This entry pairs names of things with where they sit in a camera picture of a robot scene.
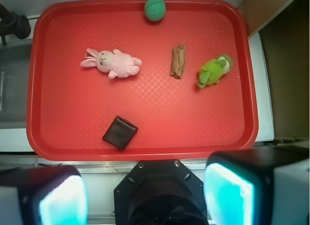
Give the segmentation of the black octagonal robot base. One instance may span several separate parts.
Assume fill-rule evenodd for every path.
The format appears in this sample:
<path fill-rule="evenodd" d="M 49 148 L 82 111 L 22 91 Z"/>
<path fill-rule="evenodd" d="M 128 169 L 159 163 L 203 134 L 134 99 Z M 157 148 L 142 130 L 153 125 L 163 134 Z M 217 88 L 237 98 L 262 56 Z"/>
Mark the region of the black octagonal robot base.
<path fill-rule="evenodd" d="M 178 160 L 140 161 L 114 189 L 118 225 L 206 225 L 203 182 Z"/>

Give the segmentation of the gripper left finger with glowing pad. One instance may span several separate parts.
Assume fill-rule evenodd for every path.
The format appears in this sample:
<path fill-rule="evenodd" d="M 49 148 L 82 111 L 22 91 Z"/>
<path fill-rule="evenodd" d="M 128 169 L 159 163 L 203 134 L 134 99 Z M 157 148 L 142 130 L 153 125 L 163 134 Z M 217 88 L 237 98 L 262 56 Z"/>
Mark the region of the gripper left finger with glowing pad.
<path fill-rule="evenodd" d="M 87 220 L 87 185 L 75 167 L 1 170 L 2 225 L 85 225 Z"/>

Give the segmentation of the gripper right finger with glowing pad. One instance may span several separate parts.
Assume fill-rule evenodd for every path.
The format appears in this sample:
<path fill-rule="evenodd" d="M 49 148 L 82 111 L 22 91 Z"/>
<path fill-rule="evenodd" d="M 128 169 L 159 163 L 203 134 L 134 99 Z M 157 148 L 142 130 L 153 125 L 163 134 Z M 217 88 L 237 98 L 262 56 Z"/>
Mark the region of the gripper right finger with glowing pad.
<path fill-rule="evenodd" d="M 214 152 L 203 191 L 217 225 L 307 225 L 310 151 L 289 145 Z"/>

